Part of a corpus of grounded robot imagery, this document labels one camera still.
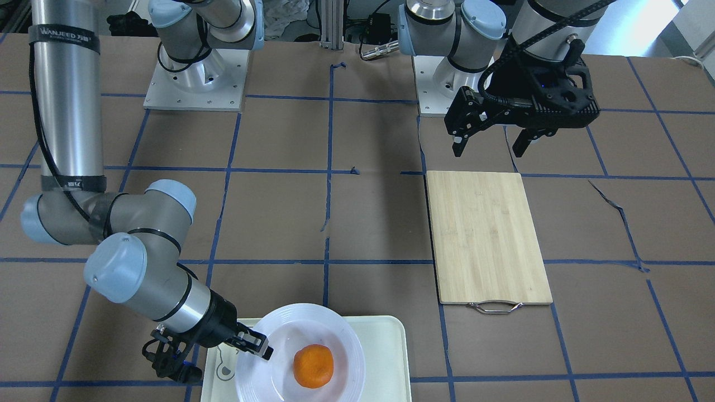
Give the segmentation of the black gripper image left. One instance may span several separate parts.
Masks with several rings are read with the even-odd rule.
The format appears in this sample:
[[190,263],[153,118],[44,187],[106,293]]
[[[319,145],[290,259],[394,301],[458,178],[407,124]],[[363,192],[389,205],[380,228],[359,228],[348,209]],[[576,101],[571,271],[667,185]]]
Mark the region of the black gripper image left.
[[235,306],[213,290],[207,314],[194,328],[184,333],[154,330],[151,335],[153,339],[143,346],[141,353],[151,362],[158,377],[168,377],[184,385],[197,384],[202,378],[202,370],[185,360],[197,344],[213,348],[228,343],[266,361],[274,352],[266,335],[239,323]]

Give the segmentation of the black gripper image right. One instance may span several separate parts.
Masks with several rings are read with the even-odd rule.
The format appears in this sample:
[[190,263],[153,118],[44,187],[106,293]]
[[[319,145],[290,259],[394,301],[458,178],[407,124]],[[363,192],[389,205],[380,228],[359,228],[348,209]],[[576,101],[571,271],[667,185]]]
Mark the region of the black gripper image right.
[[568,43],[565,58],[557,61],[516,52],[517,47],[508,36],[498,68],[481,92],[484,99],[469,86],[455,92],[444,118],[447,134],[454,138],[455,157],[462,155],[472,135],[497,123],[524,128],[512,145],[514,156],[523,157],[531,142],[551,136],[551,130],[583,128],[599,116],[581,39]]

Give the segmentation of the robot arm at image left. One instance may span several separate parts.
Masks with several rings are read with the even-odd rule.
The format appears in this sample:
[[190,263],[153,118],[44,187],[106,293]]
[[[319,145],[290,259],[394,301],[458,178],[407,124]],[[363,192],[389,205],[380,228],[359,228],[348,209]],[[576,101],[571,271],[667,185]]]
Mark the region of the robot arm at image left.
[[179,263],[197,199],[188,186],[158,180],[142,194],[108,193],[101,133],[96,1],[33,1],[28,76],[44,158],[42,193],[28,199],[21,226],[36,242],[96,245],[84,280],[109,301],[158,323],[141,353],[158,377],[195,384],[186,358],[222,343],[268,360],[266,335],[237,320],[230,301]]

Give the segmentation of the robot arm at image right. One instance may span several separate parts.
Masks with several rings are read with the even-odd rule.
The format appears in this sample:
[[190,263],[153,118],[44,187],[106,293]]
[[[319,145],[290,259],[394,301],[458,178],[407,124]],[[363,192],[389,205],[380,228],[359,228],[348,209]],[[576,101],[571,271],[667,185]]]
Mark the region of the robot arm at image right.
[[460,157],[468,140],[495,125],[516,125],[512,150],[600,115],[585,44],[609,1],[525,1],[513,27],[491,1],[406,1],[398,41],[409,56],[441,56],[451,102],[445,129]]

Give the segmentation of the arm base plate image right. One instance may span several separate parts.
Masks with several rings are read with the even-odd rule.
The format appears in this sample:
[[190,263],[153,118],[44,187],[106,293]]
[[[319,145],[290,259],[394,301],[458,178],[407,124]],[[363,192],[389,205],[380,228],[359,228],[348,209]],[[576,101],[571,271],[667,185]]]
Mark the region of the arm base plate image right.
[[422,117],[444,117],[460,87],[476,89],[481,72],[455,69],[446,57],[414,56],[414,83]]

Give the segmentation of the arm base plate image left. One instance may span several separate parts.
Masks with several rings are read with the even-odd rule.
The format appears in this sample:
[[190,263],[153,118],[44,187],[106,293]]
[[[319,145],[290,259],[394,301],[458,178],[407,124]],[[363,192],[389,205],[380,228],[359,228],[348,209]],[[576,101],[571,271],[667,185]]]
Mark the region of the arm base plate image left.
[[250,51],[214,49],[190,67],[171,60],[164,49],[159,56],[146,91],[146,109],[241,111]]

